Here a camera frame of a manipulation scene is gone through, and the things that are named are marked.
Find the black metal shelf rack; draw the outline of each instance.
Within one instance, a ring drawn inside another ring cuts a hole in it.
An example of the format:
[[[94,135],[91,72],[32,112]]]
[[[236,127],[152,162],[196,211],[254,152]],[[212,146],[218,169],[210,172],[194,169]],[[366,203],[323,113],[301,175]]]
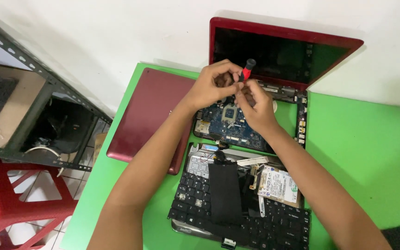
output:
[[[110,125],[113,121],[112,118],[97,108],[97,106],[93,105],[88,99],[86,99],[86,97],[81,95],[69,83],[55,74],[45,63],[30,53],[26,48],[15,41],[14,38],[9,36],[1,28],[0,47],[46,80],[46,83],[36,96],[36,99],[20,122],[18,128],[10,137],[7,145],[5,145],[4,148],[0,148],[0,158],[90,172],[92,170],[91,167],[79,164],[84,149],[92,136],[92,133],[97,125],[97,121],[101,119]],[[76,154],[73,162],[63,162],[59,160],[34,157],[19,151],[20,145],[25,141],[26,137],[33,129],[36,120],[39,118],[41,112],[52,97],[53,93],[67,95],[69,99],[67,98],[66,100],[83,105],[93,114],[92,123],[81,142],[81,146],[79,147],[77,151],[78,153]]]

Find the red laptop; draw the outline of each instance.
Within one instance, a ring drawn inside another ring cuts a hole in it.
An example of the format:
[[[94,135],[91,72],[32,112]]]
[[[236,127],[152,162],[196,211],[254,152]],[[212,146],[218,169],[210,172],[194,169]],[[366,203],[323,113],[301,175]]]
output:
[[[145,68],[138,80],[107,156],[130,162],[135,154],[163,124],[170,112],[191,89],[195,80]],[[168,173],[176,175],[183,160],[192,123],[189,123],[175,150]]]

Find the green table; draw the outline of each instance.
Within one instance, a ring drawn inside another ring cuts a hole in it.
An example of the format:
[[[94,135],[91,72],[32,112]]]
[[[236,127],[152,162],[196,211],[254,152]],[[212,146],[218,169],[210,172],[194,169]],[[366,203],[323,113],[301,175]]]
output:
[[[65,250],[86,249],[101,208],[128,165],[107,157],[106,150],[146,67],[194,79],[198,76],[198,73],[155,65],[136,66],[118,109],[119,115],[112,123],[61,243],[60,247]],[[295,110],[286,110],[276,116],[289,130],[295,124]],[[307,125],[307,151],[347,189],[381,229],[400,225],[400,107],[309,93]],[[213,144],[192,134],[189,142]],[[180,174],[167,175],[149,202],[143,216],[144,249],[220,249],[216,241],[172,230],[166,217],[179,180]],[[311,223],[310,249],[334,248],[314,214]]]

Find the motherboard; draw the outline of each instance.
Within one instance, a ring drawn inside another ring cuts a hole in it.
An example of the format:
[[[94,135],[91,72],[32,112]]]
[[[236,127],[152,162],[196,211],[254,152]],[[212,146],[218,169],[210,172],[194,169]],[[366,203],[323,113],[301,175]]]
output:
[[[249,127],[242,110],[234,103],[213,104],[198,111],[194,131],[215,141],[266,150],[265,139]]]

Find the red stool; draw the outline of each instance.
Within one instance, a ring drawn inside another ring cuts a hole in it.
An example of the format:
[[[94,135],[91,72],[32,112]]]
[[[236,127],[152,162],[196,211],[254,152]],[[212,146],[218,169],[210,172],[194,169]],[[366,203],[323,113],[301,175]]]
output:
[[[9,170],[29,170],[14,183],[10,183],[7,176]],[[14,188],[38,171],[48,170],[53,182],[61,195],[61,200],[44,202],[22,202],[19,200],[21,194],[16,194]],[[41,239],[51,232],[65,218],[73,214],[78,201],[70,195],[69,189],[62,177],[56,177],[58,169],[55,167],[38,164],[5,164],[0,162],[0,250],[27,250],[40,249],[44,246]],[[54,219],[41,229],[35,236],[22,245],[13,245],[6,227],[35,220]]]

